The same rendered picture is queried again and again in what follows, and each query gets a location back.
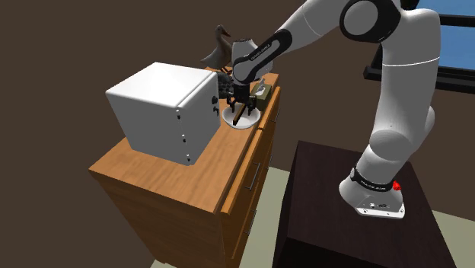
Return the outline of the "white box appliance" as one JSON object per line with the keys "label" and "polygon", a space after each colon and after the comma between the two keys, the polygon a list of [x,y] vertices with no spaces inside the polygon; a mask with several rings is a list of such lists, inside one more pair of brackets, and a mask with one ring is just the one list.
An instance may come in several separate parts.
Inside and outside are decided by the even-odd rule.
{"label": "white box appliance", "polygon": [[195,164],[221,125],[215,72],[154,62],[105,95],[130,147]]}

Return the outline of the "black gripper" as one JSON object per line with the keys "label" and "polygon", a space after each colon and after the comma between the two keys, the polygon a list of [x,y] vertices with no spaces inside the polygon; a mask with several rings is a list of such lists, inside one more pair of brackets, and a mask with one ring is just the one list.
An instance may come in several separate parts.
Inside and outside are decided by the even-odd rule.
{"label": "black gripper", "polygon": [[247,115],[251,115],[257,106],[257,97],[250,95],[249,85],[233,85],[233,97],[227,96],[227,105],[231,108],[231,112],[235,112],[235,103],[246,103]]}

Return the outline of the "dark robot stand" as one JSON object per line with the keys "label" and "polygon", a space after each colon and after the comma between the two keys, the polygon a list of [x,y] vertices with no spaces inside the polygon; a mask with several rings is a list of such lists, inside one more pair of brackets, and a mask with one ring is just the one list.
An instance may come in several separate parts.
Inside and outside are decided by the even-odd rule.
{"label": "dark robot stand", "polygon": [[273,268],[457,268],[411,163],[397,173],[402,219],[362,216],[343,200],[339,184],[359,157],[298,142]]}

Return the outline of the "white plate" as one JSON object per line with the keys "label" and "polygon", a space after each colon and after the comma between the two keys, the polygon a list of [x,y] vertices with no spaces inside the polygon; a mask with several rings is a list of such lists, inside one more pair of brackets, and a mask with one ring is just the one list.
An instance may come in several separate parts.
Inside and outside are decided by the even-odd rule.
{"label": "white plate", "polygon": [[234,129],[248,129],[255,125],[261,118],[261,112],[256,108],[251,111],[250,114],[248,114],[248,108],[246,107],[244,109],[244,112],[242,113],[240,119],[238,122],[234,125],[233,120],[235,116],[238,114],[239,110],[243,104],[235,104],[234,105],[234,111],[231,110],[231,107],[226,107],[222,111],[222,119],[232,128]]}

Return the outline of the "olive tissue box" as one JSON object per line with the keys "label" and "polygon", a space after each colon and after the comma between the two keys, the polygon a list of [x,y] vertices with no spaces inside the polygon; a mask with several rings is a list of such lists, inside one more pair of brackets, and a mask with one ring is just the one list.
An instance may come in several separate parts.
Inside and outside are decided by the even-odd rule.
{"label": "olive tissue box", "polygon": [[260,81],[254,85],[253,90],[251,91],[250,95],[255,96],[257,99],[257,109],[263,112],[273,93],[273,86],[271,84],[267,84],[265,79],[262,78]]}

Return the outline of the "grey duck figure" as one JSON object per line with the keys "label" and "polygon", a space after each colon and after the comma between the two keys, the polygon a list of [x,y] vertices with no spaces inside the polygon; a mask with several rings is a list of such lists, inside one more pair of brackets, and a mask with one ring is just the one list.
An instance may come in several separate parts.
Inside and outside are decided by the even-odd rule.
{"label": "grey duck figure", "polygon": [[200,62],[209,68],[219,69],[226,74],[230,74],[231,71],[228,70],[226,66],[231,61],[232,47],[224,36],[231,37],[224,26],[219,24],[215,28],[216,47],[210,54],[201,59]]}

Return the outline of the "brown pencil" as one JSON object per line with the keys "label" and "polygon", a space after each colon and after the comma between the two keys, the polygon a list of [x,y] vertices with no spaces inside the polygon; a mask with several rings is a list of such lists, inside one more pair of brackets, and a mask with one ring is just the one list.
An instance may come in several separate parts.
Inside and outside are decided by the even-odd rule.
{"label": "brown pencil", "polygon": [[244,113],[245,111],[245,108],[246,108],[246,105],[245,104],[242,104],[239,109],[237,110],[237,113],[236,115],[234,116],[234,119],[232,121],[233,125],[236,126],[239,122],[239,119],[241,118],[242,114]]}

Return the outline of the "black framed window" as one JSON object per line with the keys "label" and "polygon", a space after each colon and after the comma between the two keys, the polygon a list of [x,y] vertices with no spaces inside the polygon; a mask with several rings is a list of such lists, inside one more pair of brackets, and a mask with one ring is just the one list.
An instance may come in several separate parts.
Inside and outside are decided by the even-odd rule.
{"label": "black framed window", "polygon": [[441,20],[436,87],[475,94],[475,0],[400,0],[403,9],[428,8]]}

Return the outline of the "wooden chest of drawers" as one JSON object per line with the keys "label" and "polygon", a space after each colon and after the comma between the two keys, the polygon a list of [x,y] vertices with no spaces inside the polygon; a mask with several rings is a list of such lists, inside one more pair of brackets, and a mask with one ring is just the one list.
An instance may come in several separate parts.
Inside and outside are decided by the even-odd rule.
{"label": "wooden chest of drawers", "polygon": [[123,139],[90,166],[91,176],[156,260],[176,268],[238,268],[272,160],[279,76],[249,129],[222,123],[194,165],[136,152]]}

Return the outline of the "dark grey lumpy object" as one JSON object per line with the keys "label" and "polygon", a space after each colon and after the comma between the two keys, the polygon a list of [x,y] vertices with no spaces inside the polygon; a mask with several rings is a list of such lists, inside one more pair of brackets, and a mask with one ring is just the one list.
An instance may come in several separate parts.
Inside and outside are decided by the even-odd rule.
{"label": "dark grey lumpy object", "polygon": [[234,92],[233,80],[230,75],[224,72],[216,72],[218,76],[218,95],[220,99],[225,99],[228,93]]}

